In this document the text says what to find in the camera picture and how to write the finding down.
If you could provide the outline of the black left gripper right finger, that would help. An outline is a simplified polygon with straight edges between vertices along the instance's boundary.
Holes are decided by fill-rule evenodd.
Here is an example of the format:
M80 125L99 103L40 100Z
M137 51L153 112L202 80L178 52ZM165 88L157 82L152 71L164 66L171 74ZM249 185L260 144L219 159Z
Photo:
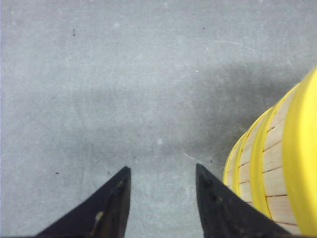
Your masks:
M196 196L205 238L293 238L196 164Z

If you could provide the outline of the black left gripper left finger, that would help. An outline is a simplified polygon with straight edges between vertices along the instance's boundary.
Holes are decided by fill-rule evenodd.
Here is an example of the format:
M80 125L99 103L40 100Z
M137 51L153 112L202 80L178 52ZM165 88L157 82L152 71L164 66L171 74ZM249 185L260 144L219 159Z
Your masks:
M123 238L130 210L131 169L123 167L87 200L37 238Z

